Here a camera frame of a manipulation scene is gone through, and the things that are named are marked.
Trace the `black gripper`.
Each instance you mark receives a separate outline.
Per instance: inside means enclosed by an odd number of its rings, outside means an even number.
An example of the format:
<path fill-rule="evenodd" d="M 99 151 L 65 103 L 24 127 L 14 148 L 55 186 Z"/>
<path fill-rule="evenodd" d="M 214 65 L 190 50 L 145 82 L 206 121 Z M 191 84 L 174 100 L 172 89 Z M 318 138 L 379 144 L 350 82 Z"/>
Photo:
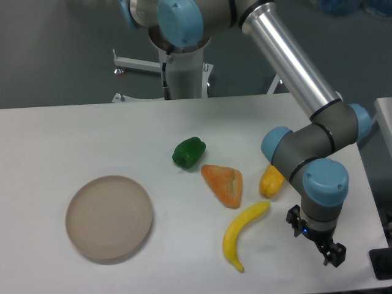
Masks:
<path fill-rule="evenodd" d="M 318 251 L 324 256 L 323 264 L 337 268 L 345 261 L 346 247 L 333 240 L 336 219 L 328 222 L 315 220 L 308 216 L 299 205 L 288 210 L 285 221 L 292 226 L 294 237 L 303 235 L 313 241 Z"/>

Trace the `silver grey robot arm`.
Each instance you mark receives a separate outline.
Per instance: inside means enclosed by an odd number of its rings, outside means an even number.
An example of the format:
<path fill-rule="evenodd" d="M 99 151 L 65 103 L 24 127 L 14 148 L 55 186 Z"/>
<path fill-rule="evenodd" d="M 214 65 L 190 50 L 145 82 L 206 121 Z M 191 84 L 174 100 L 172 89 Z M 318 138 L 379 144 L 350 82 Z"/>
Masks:
<path fill-rule="evenodd" d="M 325 264 L 339 266 L 346 249 L 333 233 L 349 190 L 349 175 L 330 159 L 365 137 L 368 112 L 346 105 L 303 53 L 281 22 L 273 1 L 120 1 L 128 27 L 147 28 L 160 50 L 164 98 L 200 98 L 202 51 L 210 38 L 238 26 L 250 36 L 310 119 L 292 131 L 277 127 L 264 137 L 267 160 L 301 195 L 287 213 L 295 235 L 313 241 Z"/>

